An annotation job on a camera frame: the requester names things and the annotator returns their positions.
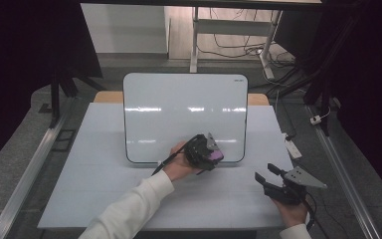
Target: white cable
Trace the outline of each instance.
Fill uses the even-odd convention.
[[[328,107],[328,113],[326,115],[320,117],[320,118],[323,119],[323,118],[327,117],[329,114],[330,114],[330,107]]]

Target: whiteboard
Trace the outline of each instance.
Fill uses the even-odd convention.
[[[178,141],[210,132],[223,162],[245,154],[248,81],[242,75],[128,74],[123,80],[126,157],[163,161]]]

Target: aluminum rail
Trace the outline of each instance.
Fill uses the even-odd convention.
[[[212,7],[212,8],[245,8],[263,10],[291,11],[350,11],[359,8],[365,0],[354,0],[350,3],[321,3],[281,0],[80,0],[81,3],[120,4],[120,5],[150,5],[150,6],[181,6],[181,7]]]
[[[76,100],[73,98],[68,98],[64,104],[63,113],[60,120],[53,128],[49,128],[46,131],[29,165],[21,176],[20,181],[18,182],[14,192],[0,215],[0,239],[5,238],[11,229],[11,226],[14,223],[24,200],[26,199],[40,169],[42,168],[43,163],[48,156],[49,151],[52,148],[53,143],[55,142],[55,139],[58,136],[59,131],[62,128],[62,125],[70,116],[75,105]]]
[[[310,107],[306,107],[307,112],[310,116],[314,113]],[[327,154],[331,166],[333,167],[334,173],[342,186],[346,198],[349,201],[352,209],[354,210],[355,216],[358,219],[359,225],[364,232],[365,238],[368,239],[380,239],[380,233],[377,230],[374,221],[365,206],[364,201],[356,190],[349,173],[346,171],[344,164],[342,163],[342,158],[337,152],[332,140],[324,134],[320,127],[316,128],[316,132],[320,142]]]

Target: human hand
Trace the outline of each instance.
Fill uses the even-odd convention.
[[[179,148],[185,144],[185,141],[181,141],[170,149],[170,155],[175,153]],[[194,168],[189,164],[184,152],[179,152],[166,166],[163,167],[163,171],[167,174],[171,181],[186,177],[188,174],[194,171]]]
[[[285,205],[274,199],[272,199],[272,202],[278,208],[286,228],[299,224],[305,224],[308,210],[303,203],[300,203],[299,205]]]

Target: wall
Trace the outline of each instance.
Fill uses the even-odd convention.
[[[97,53],[167,53],[165,7],[82,4]]]

